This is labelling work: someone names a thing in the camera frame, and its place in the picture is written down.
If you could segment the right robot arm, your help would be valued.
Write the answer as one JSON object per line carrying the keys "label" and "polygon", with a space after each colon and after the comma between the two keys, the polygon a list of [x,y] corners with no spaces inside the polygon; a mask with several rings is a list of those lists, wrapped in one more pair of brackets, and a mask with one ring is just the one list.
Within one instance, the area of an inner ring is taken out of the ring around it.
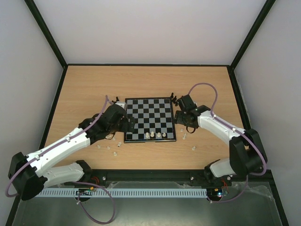
{"label": "right robot arm", "polygon": [[256,130],[245,130],[226,122],[216,116],[211,108],[197,106],[190,95],[182,96],[174,103],[180,107],[174,116],[176,124],[194,130],[206,129],[229,147],[229,158],[219,159],[205,166],[204,178],[207,183],[214,185],[224,176],[246,178],[249,174],[265,174],[268,159]]}

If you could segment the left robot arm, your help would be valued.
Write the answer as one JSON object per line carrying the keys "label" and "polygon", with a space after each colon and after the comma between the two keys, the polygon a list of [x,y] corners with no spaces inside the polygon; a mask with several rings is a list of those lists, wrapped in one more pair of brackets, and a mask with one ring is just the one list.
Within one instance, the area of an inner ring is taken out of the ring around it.
{"label": "left robot arm", "polygon": [[99,114],[85,119],[68,135],[38,151],[23,155],[16,153],[10,163],[9,184],[16,195],[27,201],[44,188],[64,182],[83,181],[91,169],[84,161],[64,167],[55,165],[72,153],[86,148],[116,132],[132,132],[135,121],[127,117],[127,104],[116,102]]}

